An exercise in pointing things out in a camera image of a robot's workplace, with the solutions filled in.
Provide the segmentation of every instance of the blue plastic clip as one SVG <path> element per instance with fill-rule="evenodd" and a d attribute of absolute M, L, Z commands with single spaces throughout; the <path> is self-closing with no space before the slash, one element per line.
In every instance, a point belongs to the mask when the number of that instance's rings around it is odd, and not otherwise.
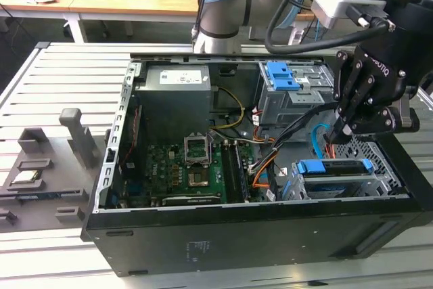
<path fill-rule="evenodd" d="M 364 158 L 363 164 L 364 164 L 365 169 L 367 169 L 370 174 L 372 174 L 374 172 L 374 166 L 371 163 L 370 159 Z"/>
<path fill-rule="evenodd" d="M 297 91 L 300 85 L 293 79 L 292 70 L 284 62 L 266 63 L 267 74 L 276 91 Z"/>
<path fill-rule="evenodd" d="M 301 160 L 298 163 L 298 171 L 300 174 L 305 173 L 326 173 L 325 165 L 318 159 Z"/>

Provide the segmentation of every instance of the slotted aluminum table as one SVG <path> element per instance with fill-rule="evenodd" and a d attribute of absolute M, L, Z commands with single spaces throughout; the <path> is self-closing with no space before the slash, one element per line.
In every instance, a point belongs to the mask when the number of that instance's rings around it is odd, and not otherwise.
<path fill-rule="evenodd" d="M 244 47 L 263 53 L 261 46 Z M 0 183 L 12 167 L 24 127 L 48 137 L 67 136 L 63 108 L 80 108 L 94 135 L 111 127 L 131 52 L 183 52 L 188 45 L 52 43 L 35 49 L 0 96 Z M 433 103 L 420 92 L 412 101 L 421 131 L 398 135 L 433 182 Z M 413 228 L 368 259 L 257 269 L 118 278 L 80 229 L 0 234 L 0 288 L 427 288 L 433 284 L 433 227 Z"/>

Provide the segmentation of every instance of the label on case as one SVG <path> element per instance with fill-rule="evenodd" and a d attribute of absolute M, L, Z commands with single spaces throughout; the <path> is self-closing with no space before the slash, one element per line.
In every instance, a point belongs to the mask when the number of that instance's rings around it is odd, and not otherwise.
<path fill-rule="evenodd" d="M 275 194 L 272 193 L 270 189 L 266 191 L 266 196 L 268 197 L 268 199 L 270 199 L 270 201 L 275 201 Z"/>
<path fill-rule="evenodd" d="M 163 70 L 160 73 L 161 85 L 201 84 L 200 70 Z"/>

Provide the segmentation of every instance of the wooden desk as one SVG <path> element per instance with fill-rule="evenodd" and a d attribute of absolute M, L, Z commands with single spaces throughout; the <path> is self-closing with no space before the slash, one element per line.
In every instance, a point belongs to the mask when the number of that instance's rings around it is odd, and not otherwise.
<path fill-rule="evenodd" d="M 152 15 L 197 14 L 197 0 L 74 0 L 69 10 L 80 13 Z"/>
<path fill-rule="evenodd" d="M 24 0 L 0 0 L 7 10 L 34 10 L 44 12 L 68 12 L 74 0 L 55 0 L 52 3 L 26 3 Z"/>

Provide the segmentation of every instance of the yellow cable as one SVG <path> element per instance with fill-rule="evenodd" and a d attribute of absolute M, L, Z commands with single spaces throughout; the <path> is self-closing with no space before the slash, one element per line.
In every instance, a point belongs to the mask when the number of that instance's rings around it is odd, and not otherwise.
<path fill-rule="evenodd" d="M 244 118 L 245 107 L 242 105 L 241 101 L 238 100 L 238 98 L 235 96 L 235 94 L 233 94 L 232 92 L 230 92 L 228 89 L 226 89 L 224 87 L 218 87 L 218 88 L 222 89 L 227 94 L 229 94 L 239 104 L 239 107 L 241 109 L 241 115 L 239 116 L 239 119 L 236 122 L 234 122 L 234 123 L 231 123 L 229 125 L 215 125 L 214 127 L 211 127 L 211 129 L 228 129 L 228 128 L 235 127 L 235 126 L 237 126 L 238 124 L 240 124 L 242 122 L 242 119 Z"/>

